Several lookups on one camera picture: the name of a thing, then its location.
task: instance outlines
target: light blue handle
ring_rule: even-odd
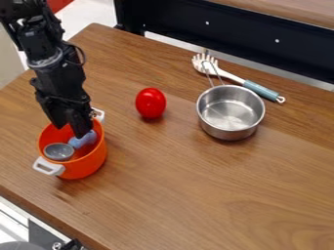
[[[261,86],[255,82],[246,80],[243,84],[243,87],[250,89],[254,91],[256,94],[258,94],[261,97],[264,97],[268,100],[271,100],[273,102],[277,101],[277,98],[279,97],[279,93],[270,89],[267,89],[264,86]]]
[[[83,138],[77,139],[72,137],[68,143],[73,146],[75,149],[79,149],[85,145],[93,145],[98,139],[98,135],[94,130],[88,132]]]

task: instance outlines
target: wooden tabletop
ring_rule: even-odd
[[[220,66],[279,91],[252,138],[224,143],[198,126],[208,88],[192,52],[92,24],[86,90],[106,111],[108,159],[90,178],[32,170],[48,120],[27,72],[0,92],[0,195],[91,249],[334,249],[334,93],[239,66]],[[163,119],[134,107],[144,87],[168,99]]]
[[[271,16],[334,28],[333,0],[209,0]]]

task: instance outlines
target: metal pan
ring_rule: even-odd
[[[264,102],[249,89],[225,85],[218,73],[222,85],[214,87],[205,63],[213,65],[211,62],[202,63],[212,88],[197,100],[196,109],[201,127],[209,135],[226,141],[251,136],[265,117]]]

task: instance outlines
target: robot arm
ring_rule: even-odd
[[[46,0],[0,0],[0,21],[35,71],[30,84],[51,122],[58,129],[69,123],[82,138],[93,127],[90,97],[82,88],[83,51],[63,41],[61,22]]]

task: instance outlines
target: blue spoon handle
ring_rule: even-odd
[[[268,89],[260,84],[257,84],[255,82],[252,82],[250,80],[246,80],[243,84],[243,87],[250,89],[254,91],[256,94],[258,94],[261,97],[264,97],[270,101],[273,102],[285,102],[285,99],[279,95],[278,92]]]

